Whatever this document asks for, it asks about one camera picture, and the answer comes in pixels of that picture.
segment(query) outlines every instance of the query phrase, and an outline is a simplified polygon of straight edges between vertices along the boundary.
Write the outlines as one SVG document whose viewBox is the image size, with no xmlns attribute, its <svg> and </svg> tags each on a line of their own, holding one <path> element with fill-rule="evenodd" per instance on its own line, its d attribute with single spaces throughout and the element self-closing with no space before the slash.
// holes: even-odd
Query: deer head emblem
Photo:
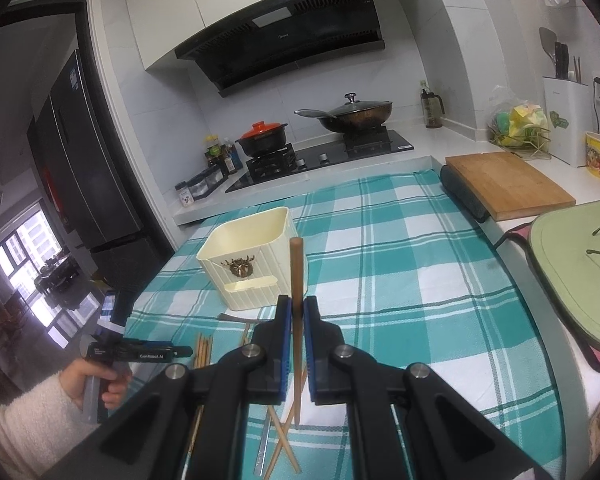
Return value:
<svg viewBox="0 0 600 480">
<path fill-rule="evenodd" d="M 225 260 L 222 264 L 229 267 L 232 275 L 238 278 L 247 278 L 253 274 L 253 266 L 251 262 L 255 259 L 255 256 L 247 256 L 246 258 L 236 258 L 230 262 Z"/>
</svg>

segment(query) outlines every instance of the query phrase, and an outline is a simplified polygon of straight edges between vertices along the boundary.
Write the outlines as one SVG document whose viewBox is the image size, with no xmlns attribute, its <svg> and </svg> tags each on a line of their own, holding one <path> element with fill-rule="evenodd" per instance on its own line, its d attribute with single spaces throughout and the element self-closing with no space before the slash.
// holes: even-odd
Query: black refrigerator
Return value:
<svg viewBox="0 0 600 480">
<path fill-rule="evenodd" d="M 147 225 L 146 204 L 138 207 L 120 179 L 121 165 L 116 168 L 95 119 L 78 50 L 54 83 L 33 135 L 40 177 L 65 227 L 77 231 L 109 285 L 141 292 L 173 251 Z"/>
</svg>

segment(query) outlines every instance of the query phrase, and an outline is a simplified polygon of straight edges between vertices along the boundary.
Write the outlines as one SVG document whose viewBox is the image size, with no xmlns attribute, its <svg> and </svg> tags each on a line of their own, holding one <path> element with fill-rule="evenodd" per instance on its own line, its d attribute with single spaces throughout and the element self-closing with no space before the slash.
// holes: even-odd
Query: teal plaid tablecloth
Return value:
<svg viewBox="0 0 600 480">
<path fill-rule="evenodd" d="M 535 325 L 480 228 L 433 171 L 362 178 L 207 219 L 141 294 L 126 334 L 192 346 L 198 332 L 213 334 L 212 362 L 237 347 L 244 326 L 218 321 L 225 306 L 196 253 L 214 227 L 282 205 L 304 238 L 308 293 L 347 343 L 389 365 L 431 364 L 558 478 L 562 414 Z M 267 318 L 273 310 L 233 314 Z M 156 372 L 142 365 L 133 387 Z M 281 418 L 291 401 L 292 389 Z M 264 415 L 263 406 L 250 407 L 244 478 L 252 477 Z M 344 406 L 314 406 L 305 388 L 301 426 L 289 439 L 302 478 L 352 478 Z M 274 478 L 293 474 L 282 454 Z"/>
</svg>

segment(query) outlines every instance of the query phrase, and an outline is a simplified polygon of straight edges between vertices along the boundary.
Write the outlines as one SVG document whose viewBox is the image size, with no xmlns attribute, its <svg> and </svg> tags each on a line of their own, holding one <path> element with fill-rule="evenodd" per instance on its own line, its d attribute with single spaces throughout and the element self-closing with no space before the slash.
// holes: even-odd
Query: screw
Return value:
<svg viewBox="0 0 600 480">
<path fill-rule="evenodd" d="M 173 364 L 167 366 L 164 374 L 170 379 L 179 379 L 184 375 L 187 369 L 181 364 Z"/>
<path fill-rule="evenodd" d="M 353 350 L 354 348 L 351 345 L 338 345 L 333 349 L 333 353 L 336 355 L 336 357 L 346 359 L 353 355 Z"/>
<path fill-rule="evenodd" d="M 424 379 L 429 376 L 430 368 L 424 363 L 415 363 L 409 367 L 411 375 L 416 379 Z"/>
<path fill-rule="evenodd" d="M 242 355 L 245 357 L 257 357 L 260 355 L 260 347 L 258 345 L 254 345 L 253 343 L 244 345 L 242 347 Z"/>
</svg>

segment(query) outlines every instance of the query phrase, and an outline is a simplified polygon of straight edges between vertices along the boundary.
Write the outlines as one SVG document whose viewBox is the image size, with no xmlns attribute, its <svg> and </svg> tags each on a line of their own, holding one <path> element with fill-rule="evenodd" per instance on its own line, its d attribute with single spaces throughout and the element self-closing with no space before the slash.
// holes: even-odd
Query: range hood vent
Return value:
<svg viewBox="0 0 600 480">
<path fill-rule="evenodd" d="M 346 54 L 380 50 L 373 0 L 263 0 L 176 47 L 229 95 L 273 75 Z"/>
</svg>

